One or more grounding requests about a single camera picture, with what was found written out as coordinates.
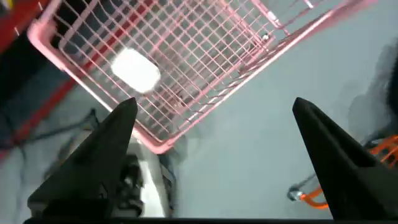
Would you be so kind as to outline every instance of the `shopping basket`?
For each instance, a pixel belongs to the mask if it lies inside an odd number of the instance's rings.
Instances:
[[[370,2],[53,0],[28,36],[108,110],[135,97],[132,135],[160,154],[292,46]]]

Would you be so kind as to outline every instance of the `gray floor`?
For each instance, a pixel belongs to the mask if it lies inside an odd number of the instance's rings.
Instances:
[[[331,218],[328,210],[286,197],[292,184],[313,173],[291,108],[296,97],[306,98],[359,141],[383,127],[389,121],[383,84],[398,37],[397,8],[398,1],[382,0],[301,43],[189,131],[170,153],[178,176],[177,216]],[[79,87],[37,132],[79,120],[92,107],[106,116]],[[40,184],[57,154],[54,148],[68,137],[29,146],[23,168],[29,178],[22,190],[16,187],[21,184],[19,151],[0,165],[1,223],[20,223],[29,216],[25,205],[16,211],[16,195],[26,199]]]

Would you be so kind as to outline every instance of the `wire mesh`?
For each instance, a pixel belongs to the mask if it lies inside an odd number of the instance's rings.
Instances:
[[[53,16],[57,48],[81,79],[112,108],[136,97],[137,123],[162,142],[186,130],[291,41],[300,30],[293,21],[321,2],[81,0],[78,10],[64,0],[61,8],[73,21],[59,11]],[[159,68],[161,80],[150,93],[137,92],[112,72],[112,61],[126,48]]]

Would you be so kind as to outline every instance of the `basket handle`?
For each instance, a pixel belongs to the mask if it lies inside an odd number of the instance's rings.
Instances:
[[[329,207],[328,202],[315,202],[313,199],[323,193],[323,190],[321,187],[318,187],[316,190],[309,194],[302,194],[300,196],[300,200],[307,203],[309,206],[312,208],[316,209],[326,209]]]

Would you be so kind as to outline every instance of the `white object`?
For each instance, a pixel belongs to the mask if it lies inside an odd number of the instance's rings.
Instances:
[[[141,200],[144,208],[141,217],[168,217],[169,200],[163,182],[162,165],[156,154],[146,147],[136,144],[131,138],[127,154],[135,154],[142,172],[144,185],[141,188]]]
[[[139,93],[152,91],[160,80],[160,71],[134,49],[123,49],[113,60],[112,72]]]

